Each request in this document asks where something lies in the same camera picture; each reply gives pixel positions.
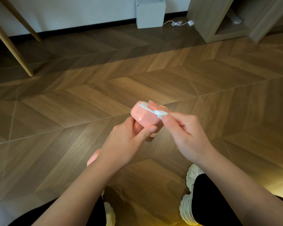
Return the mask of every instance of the hand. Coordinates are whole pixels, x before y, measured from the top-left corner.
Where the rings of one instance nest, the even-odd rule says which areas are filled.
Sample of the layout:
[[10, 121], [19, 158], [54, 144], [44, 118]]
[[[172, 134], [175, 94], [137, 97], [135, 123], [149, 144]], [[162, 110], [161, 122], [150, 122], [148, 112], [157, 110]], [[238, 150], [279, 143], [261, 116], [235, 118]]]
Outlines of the hand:
[[156, 126], [151, 125], [135, 135], [134, 123], [135, 120], [128, 117], [124, 123], [116, 125], [99, 151], [98, 159], [104, 159], [105, 163], [112, 165], [116, 170], [127, 165], [146, 138], [157, 130]]
[[158, 106], [151, 101], [149, 101], [149, 108], [163, 110], [169, 114], [162, 116], [162, 122], [172, 134], [180, 152], [191, 162], [198, 163], [215, 150], [197, 116], [171, 112], [166, 107]]

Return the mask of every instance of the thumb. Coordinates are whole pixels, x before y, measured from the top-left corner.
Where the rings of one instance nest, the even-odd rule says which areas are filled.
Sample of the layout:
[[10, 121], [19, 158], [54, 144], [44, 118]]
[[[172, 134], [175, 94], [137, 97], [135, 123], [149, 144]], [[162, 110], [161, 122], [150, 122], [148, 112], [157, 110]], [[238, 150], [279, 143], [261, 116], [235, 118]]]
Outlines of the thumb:
[[174, 120], [173, 117], [170, 115], [162, 116], [162, 122], [165, 125], [166, 129], [172, 134], [175, 142], [182, 139], [187, 133], [182, 130], [182, 128], [179, 126], [176, 120]]
[[137, 141], [138, 145], [142, 145], [142, 143], [153, 133], [157, 131], [157, 127], [154, 125], [150, 125], [147, 127], [144, 127], [137, 135], [134, 137], [134, 139]]

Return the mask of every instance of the white cable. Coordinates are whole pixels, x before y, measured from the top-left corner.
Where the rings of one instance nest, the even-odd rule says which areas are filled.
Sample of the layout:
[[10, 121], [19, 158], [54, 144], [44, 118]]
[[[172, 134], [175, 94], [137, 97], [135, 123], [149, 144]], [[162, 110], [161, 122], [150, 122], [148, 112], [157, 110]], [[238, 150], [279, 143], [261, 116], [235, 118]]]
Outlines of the white cable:
[[172, 21], [172, 20], [167, 21], [166, 23], [168, 23], [168, 22], [173, 22], [173, 23], [172, 23], [172, 26], [181, 26], [181, 25], [185, 25], [185, 24], [189, 23], [189, 22], [186, 22], [186, 23], [182, 24], [182, 21], [180, 21], [180, 22], [174, 22], [174, 21]]

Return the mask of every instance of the wooden table leg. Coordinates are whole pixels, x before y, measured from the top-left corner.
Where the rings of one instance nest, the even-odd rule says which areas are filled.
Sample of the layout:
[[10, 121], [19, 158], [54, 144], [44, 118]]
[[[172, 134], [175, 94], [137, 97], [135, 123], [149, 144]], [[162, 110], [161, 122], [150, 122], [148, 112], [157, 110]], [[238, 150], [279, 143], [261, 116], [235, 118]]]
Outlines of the wooden table leg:
[[28, 66], [27, 62], [23, 59], [20, 52], [17, 50], [15, 45], [11, 42], [5, 31], [0, 26], [0, 39], [3, 41], [3, 43], [7, 46], [7, 48], [10, 50], [10, 52], [13, 54], [13, 56], [18, 60], [18, 62], [21, 64], [21, 66], [26, 70], [29, 76], [33, 76], [33, 71]]
[[23, 18], [9, 0], [0, 0], [0, 2], [15, 16], [15, 18], [18, 19], [18, 21], [30, 32], [30, 34], [34, 36], [37, 41], [42, 41], [35, 30], [29, 25], [29, 23]]

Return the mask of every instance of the power cord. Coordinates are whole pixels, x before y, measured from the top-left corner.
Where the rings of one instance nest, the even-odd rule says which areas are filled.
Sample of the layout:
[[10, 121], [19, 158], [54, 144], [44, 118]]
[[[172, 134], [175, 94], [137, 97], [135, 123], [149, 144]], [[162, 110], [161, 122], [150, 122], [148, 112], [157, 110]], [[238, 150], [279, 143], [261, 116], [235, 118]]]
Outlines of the power cord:
[[166, 24], [166, 23], [168, 23], [168, 22], [172, 22], [172, 26], [181, 26], [181, 25], [185, 25], [185, 24], [189, 24], [189, 26], [192, 26], [194, 23], [191, 21], [191, 20], [189, 20], [188, 22], [186, 22], [186, 23], [182, 23], [182, 21], [179, 21], [179, 22], [174, 22], [174, 21], [172, 21], [172, 20], [169, 20], [169, 21], [167, 21], [167, 22], [165, 22], [164, 24]]

